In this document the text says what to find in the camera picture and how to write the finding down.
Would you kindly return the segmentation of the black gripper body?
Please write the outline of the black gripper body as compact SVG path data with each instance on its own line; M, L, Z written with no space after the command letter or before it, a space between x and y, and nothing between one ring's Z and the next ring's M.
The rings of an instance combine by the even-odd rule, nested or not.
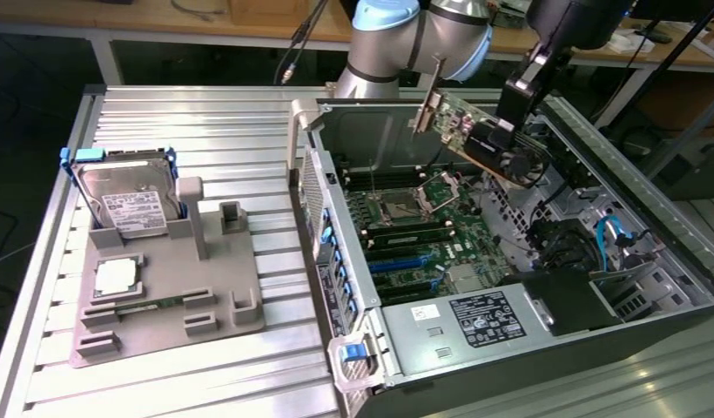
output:
M573 52L596 50L609 41L629 5L629 1L612 0L531 2L525 19L537 42L503 91L515 95L543 95Z

